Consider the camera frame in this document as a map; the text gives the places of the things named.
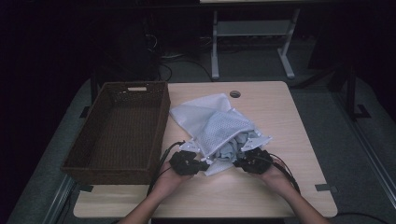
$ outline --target brown woven basket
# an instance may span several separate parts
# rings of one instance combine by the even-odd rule
[[[149,184],[169,106],[166,82],[106,83],[61,170],[79,184]]]

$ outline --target hand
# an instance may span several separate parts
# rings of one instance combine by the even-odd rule
[[[280,160],[274,160],[274,162],[285,167],[285,164]],[[274,165],[271,165],[271,167],[261,175],[251,175],[262,180],[270,190],[280,196],[284,196],[285,193],[290,190],[295,190],[290,181]]]
[[[178,175],[175,170],[172,169],[169,161],[163,164],[160,174],[152,193],[161,195],[163,198],[171,195],[178,186],[193,177],[193,175]]]

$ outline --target table top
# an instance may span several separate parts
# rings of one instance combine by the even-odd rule
[[[232,98],[230,91],[240,91]],[[309,142],[297,108],[284,82],[214,82],[169,84],[171,107],[210,94],[225,93],[231,106],[252,120],[273,140],[265,146],[291,169],[302,195],[325,217],[337,213],[331,193],[317,191],[326,184],[315,152]],[[169,117],[163,149],[176,141],[189,140]],[[173,149],[168,160],[176,151]],[[145,197],[148,186],[94,186],[92,192],[79,194],[76,217],[124,217]],[[180,186],[159,206],[154,217],[294,217],[288,204],[264,184],[230,168],[205,176],[202,172]]]

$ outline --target person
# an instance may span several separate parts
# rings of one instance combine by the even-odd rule
[[[284,166],[279,160],[274,162]],[[147,224],[161,202],[171,195],[181,184],[192,178],[192,175],[178,175],[169,162],[166,162],[162,169],[152,192],[125,218],[120,220],[120,224]],[[304,224],[328,224],[330,221],[319,213],[303,196],[301,196],[289,180],[272,165],[261,175],[250,174],[262,180],[265,185],[281,196],[291,207],[294,214]]]

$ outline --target cable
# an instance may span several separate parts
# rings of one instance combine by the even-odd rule
[[[285,168],[283,168],[281,165],[279,165],[276,162],[268,161],[267,159],[262,158],[262,157],[253,156],[253,158],[256,158],[256,159],[259,159],[262,161],[267,161],[267,162],[271,163],[272,165],[274,165],[291,182],[291,184],[294,186],[294,188],[297,190],[297,192],[299,192],[301,194],[300,187],[298,186],[297,181],[294,179],[294,177],[291,175],[291,173],[288,173],[288,171]]]
[[[207,72],[206,68],[204,68],[204,67],[203,67],[200,63],[198,63],[198,62],[191,61],[191,60],[180,60],[180,61],[172,61],[172,62],[164,62],[164,63],[195,63],[195,64],[197,64],[198,66],[200,66],[200,67],[205,71],[205,73],[207,74],[207,76],[210,78],[210,81],[213,82],[212,76],[210,76],[210,74],[209,74],[209,72]]]
[[[286,169],[288,169],[289,174],[291,176],[293,176],[293,174],[291,173],[291,170],[289,169],[289,166],[284,161],[282,161],[282,159],[280,159],[280,157],[278,157],[277,155],[272,154],[272,153],[268,153],[268,154],[270,154],[270,156],[273,156],[273,157],[277,158],[278,160],[280,160],[285,165]]]
[[[165,60],[174,60],[177,58],[181,58],[183,56],[184,56],[184,54],[174,54],[174,55],[169,55],[169,56],[161,56],[161,58],[165,59]]]
[[[166,171],[168,171],[168,170],[170,170],[170,169],[172,169],[172,166],[169,167],[169,168],[167,168],[166,170],[162,171],[162,172],[157,176],[157,179],[158,179],[161,175],[163,175],[163,173],[165,173]]]
[[[151,179],[151,182],[149,183],[147,195],[149,195],[149,194],[151,193],[152,188],[154,187],[155,182],[157,182],[158,177],[159,177],[160,175],[163,174],[163,172],[160,173],[161,167],[163,167],[163,163],[165,162],[166,157],[168,157],[168,154],[169,154],[169,152],[171,151],[171,149],[172,149],[173,147],[177,146],[177,145],[181,146],[181,145],[183,145],[184,143],[185,143],[185,142],[175,142],[174,144],[172,144],[172,146],[170,146],[168,149],[165,150],[165,152],[163,153],[163,156],[162,156],[161,159],[160,159],[160,163],[158,164],[158,167],[157,167],[157,169],[156,169],[156,171],[155,171],[155,173],[154,173],[154,176],[153,176],[153,178]]]
[[[158,44],[158,39],[155,35],[146,35],[146,37],[152,37],[154,38],[155,42],[154,42],[154,46],[151,49],[155,49],[155,47],[157,47]]]
[[[163,63],[160,63],[160,66],[163,66],[163,67],[165,67],[165,68],[167,68],[167,69],[169,70],[170,75],[169,75],[169,77],[165,80],[165,81],[169,81],[169,80],[171,79],[172,75],[173,75],[172,68],[170,68],[168,65],[165,65],[165,64],[163,64]]]
[[[204,39],[208,39],[208,41],[206,41],[206,43],[204,43],[203,45],[200,45],[200,47],[206,47],[210,43],[212,43],[212,37],[209,37],[209,36],[200,37],[200,40],[204,40]]]
[[[374,220],[377,220],[377,221],[379,221],[379,222],[381,222],[381,223],[388,224],[387,221],[385,221],[385,220],[383,220],[383,219],[381,219],[381,218],[379,218],[379,217],[374,217],[374,216],[371,216],[371,215],[368,215],[368,214],[356,213],[356,212],[339,213],[339,214],[338,214],[337,216],[335,216],[335,217],[342,217],[342,216],[362,216],[362,217],[369,217],[369,218],[372,218],[372,219],[374,219]]]

